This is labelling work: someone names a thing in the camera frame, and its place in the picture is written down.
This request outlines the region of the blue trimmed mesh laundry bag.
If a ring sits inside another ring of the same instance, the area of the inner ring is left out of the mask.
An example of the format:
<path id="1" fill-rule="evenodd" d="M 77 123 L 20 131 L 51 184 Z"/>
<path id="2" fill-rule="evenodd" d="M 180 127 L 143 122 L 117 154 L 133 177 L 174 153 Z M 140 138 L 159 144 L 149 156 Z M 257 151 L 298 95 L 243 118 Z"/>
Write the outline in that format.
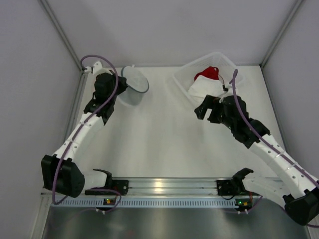
<path id="1" fill-rule="evenodd" d="M 140 104 L 145 93 L 149 90 L 149 82 L 144 74 L 133 66 L 125 66 L 121 70 L 121 76 L 126 78 L 127 88 L 118 95 L 118 100 L 127 107 Z"/>

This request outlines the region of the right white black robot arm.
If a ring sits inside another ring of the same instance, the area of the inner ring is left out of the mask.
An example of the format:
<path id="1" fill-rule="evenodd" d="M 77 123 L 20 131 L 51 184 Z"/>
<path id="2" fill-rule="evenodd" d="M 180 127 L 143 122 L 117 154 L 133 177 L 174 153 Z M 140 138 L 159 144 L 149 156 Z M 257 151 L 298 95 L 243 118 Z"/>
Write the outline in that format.
<path id="1" fill-rule="evenodd" d="M 230 181 L 236 195 L 252 192 L 279 205 L 297 224 L 306 226 L 319 214 L 319 180 L 295 162 L 276 142 L 268 128 L 249 117 L 246 103 L 237 96 L 223 99 L 207 95 L 194 110 L 203 120 L 207 110 L 210 123 L 223 124 L 233 137 L 261 158 L 281 182 L 258 176 L 249 168 L 236 172 Z"/>

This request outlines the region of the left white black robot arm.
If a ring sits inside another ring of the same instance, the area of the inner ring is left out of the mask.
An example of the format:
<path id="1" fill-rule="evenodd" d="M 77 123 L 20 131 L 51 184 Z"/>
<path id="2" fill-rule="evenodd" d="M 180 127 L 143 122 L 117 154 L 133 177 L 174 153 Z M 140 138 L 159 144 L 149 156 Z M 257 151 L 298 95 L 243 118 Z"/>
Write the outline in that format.
<path id="1" fill-rule="evenodd" d="M 127 88 L 127 80 L 115 73 L 101 73 L 95 78 L 95 91 L 85 106 L 79 123 L 52 155 L 45 155 L 41 161 L 44 187 L 72 198 L 93 188 L 109 189 L 112 174 L 106 170 L 82 171 L 80 162 L 94 136 L 107 123 L 114 111 L 119 94 Z"/>

